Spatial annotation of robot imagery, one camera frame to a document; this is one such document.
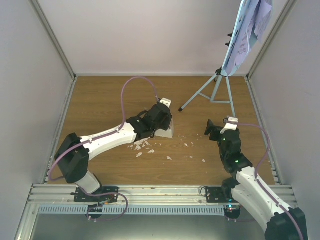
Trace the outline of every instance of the wooden table surface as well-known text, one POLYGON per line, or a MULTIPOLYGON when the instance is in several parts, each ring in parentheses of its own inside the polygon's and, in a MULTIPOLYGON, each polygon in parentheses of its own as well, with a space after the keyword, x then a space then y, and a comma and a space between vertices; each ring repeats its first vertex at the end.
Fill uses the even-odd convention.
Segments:
MULTIPOLYGON (((122 145, 94 158, 89 170, 102 184, 128 185, 221 185, 230 178, 224 170, 216 142, 204 132, 208 119, 223 126, 222 120, 231 115, 229 104, 209 103, 197 96, 184 110, 178 109, 209 79, 208 76, 152 76, 160 98, 172 100, 173 138, 155 137, 141 150, 122 145)), ((78 136, 96 134, 122 122, 120 94, 128 76, 79 77, 61 133, 59 146, 70 133, 78 136)), ((230 78, 234 107, 241 123, 257 124, 257 117, 243 77, 230 78)), ((215 83, 203 92, 210 96, 215 83)), ((223 79, 216 100, 227 100, 227 85, 223 79)), ((130 82, 124 94, 126 118, 136 116, 155 103, 150 84, 143 79, 130 82)), ((257 165, 265 153, 262 133, 254 127, 240 126, 242 152, 257 165)), ((268 184, 274 184, 268 161, 259 174, 268 184)), ((57 168, 54 177, 61 175, 57 168)), ((55 184, 64 184, 64 180, 55 184)))

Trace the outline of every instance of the mounting plate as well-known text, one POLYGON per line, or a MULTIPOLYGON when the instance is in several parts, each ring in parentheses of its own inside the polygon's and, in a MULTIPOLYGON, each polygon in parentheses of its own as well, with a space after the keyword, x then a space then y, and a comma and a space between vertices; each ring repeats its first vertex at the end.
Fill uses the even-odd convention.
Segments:
MULTIPOLYGON (((106 194, 106 193, 118 193, 119 188, 116 186, 103 186, 99 193, 96 194, 106 194)), ((117 196, 105 195, 105 196, 88 196, 79 187, 72 192, 71 195, 74 196, 75 203, 101 203, 108 201, 108 203, 116 203, 118 200, 117 196)))
POLYGON ((206 202, 211 204, 238 203, 234 199, 227 200, 220 186, 206 187, 205 197, 206 202))

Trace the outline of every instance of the metal tripod stand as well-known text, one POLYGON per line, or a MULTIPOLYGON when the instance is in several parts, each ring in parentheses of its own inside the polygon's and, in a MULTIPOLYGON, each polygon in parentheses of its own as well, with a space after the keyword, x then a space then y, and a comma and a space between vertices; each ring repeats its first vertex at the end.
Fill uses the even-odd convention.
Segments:
POLYGON ((233 117, 236 117, 236 111, 235 111, 234 101, 233 101, 233 98, 232 98, 229 77, 228 76, 222 76, 221 75, 221 71, 222 71, 222 68, 219 68, 217 71, 215 71, 215 74, 182 107, 179 108, 179 112, 182 112, 182 110, 185 109, 185 107, 189 103, 191 103, 191 101, 193 99, 195 99, 195 97, 197 95, 200 95, 202 97, 205 97, 206 99, 209 99, 210 103, 230 104, 231 105, 231 110, 232 110, 232 115, 233 115, 233 117), (211 97, 201 93, 201 91, 203 89, 205 89, 213 80, 215 80, 216 77, 217 77, 217 80, 215 81, 216 84, 215 84, 215 87, 214 87, 214 90, 213 90, 213 93, 212 93, 211 97), (215 101, 215 97, 217 95, 217 92, 218 92, 218 89, 219 89, 219 86, 220 86, 220 83, 221 83, 223 77, 225 77, 225 80, 226 80, 226 86, 227 86, 227 89, 228 89, 229 101, 215 101))

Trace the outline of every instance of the white robotic arm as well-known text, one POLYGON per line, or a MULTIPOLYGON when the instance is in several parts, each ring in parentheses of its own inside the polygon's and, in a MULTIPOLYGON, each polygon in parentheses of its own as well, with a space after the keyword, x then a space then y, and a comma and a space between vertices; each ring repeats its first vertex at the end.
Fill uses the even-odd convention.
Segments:
POLYGON ((226 216, 230 214, 233 218, 239 217, 240 209, 236 209, 234 214, 235 209, 232 207, 232 203, 237 201, 259 223, 266 240, 299 240, 297 228, 290 215, 297 223, 304 240, 307 240, 306 217, 302 210, 292 209, 258 174, 256 177, 252 163, 241 153, 238 119, 229 117, 224 122, 226 125, 222 128, 208 120, 205 135, 210 135, 211 141, 218 142, 224 169, 232 176, 224 180, 221 187, 231 206, 225 208, 226 216))
POLYGON ((68 153, 58 163, 67 183, 76 183, 88 194, 99 194, 102 185, 96 176, 88 171, 89 161, 120 145, 153 138, 158 132, 163 135, 164 131, 172 131, 170 105, 170 100, 162 98, 149 111, 143 111, 127 119, 121 129, 119 125, 89 136, 78 137, 75 133, 68 135, 57 151, 55 159, 72 146, 85 144, 68 153))

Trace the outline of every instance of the white wall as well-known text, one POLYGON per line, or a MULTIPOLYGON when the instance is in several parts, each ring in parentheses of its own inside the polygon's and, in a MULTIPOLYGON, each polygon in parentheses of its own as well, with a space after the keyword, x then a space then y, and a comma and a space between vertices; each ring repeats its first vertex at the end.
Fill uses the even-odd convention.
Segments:
POLYGON ((320 1, 300 0, 252 76, 285 184, 319 239, 320 1))
POLYGON ((44 176, 71 77, 29 1, 1 1, 0 23, 0 238, 11 240, 44 176))
MULTIPOLYGON (((205 75, 225 59, 241 0, 39 0, 76 74, 205 75)), ((287 0, 274 1, 269 34, 287 0)), ((247 74, 257 43, 238 74, 247 74)))

